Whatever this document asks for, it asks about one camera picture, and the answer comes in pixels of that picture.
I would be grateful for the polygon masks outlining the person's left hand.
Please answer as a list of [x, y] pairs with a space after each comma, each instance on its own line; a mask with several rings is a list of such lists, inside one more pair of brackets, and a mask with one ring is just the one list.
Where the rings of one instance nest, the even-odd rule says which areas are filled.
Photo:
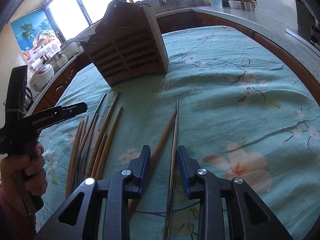
[[24, 188], [35, 197], [42, 196], [47, 190], [44, 167], [44, 148], [41, 143], [35, 145], [33, 159], [28, 154], [11, 155], [1, 161], [2, 198], [23, 215], [34, 215], [31, 208], [25, 207], [16, 185], [15, 175], [23, 172], [27, 176]]

